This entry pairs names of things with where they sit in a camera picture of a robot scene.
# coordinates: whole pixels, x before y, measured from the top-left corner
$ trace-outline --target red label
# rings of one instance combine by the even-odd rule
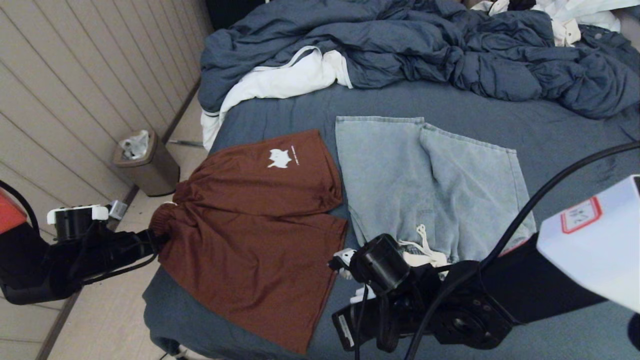
[[[560,216],[562,221],[562,232],[571,234],[586,227],[602,216],[602,208],[597,197],[592,197],[587,201],[581,202],[572,208],[564,210]]]

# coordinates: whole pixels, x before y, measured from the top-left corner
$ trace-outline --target plastic bag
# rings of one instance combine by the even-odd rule
[[[149,132],[142,130],[137,135],[126,138],[118,144],[124,150],[123,156],[125,159],[140,159],[147,153],[147,147],[149,147]]]

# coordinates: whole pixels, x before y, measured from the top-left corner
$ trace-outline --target wall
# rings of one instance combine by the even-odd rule
[[[0,0],[0,179],[47,241],[50,209],[131,189],[116,142],[168,129],[199,78],[205,14],[200,0]],[[0,359],[35,358],[61,306],[0,299]]]

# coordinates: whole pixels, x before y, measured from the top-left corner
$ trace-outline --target label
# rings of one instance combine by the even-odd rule
[[[571,234],[583,227],[593,224],[602,216],[602,208],[597,197],[592,197],[562,212],[562,232]]]
[[[349,347],[352,347],[355,345],[355,342],[353,342],[353,337],[351,336],[351,331],[349,331],[349,326],[347,325],[347,320],[345,320],[344,315],[338,316],[338,321],[340,322],[344,337],[349,339]]]

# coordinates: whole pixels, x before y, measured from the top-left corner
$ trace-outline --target blue comforter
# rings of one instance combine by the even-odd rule
[[[628,42],[616,49],[627,57],[556,47],[543,12],[489,17],[450,0],[278,0],[207,38],[200,103],[218,111],[252,68],[281,65],[305,45],[340,51],[355,88],[446,82],[507,101],[555,100],[591,119],[640,101],[640,60]]]

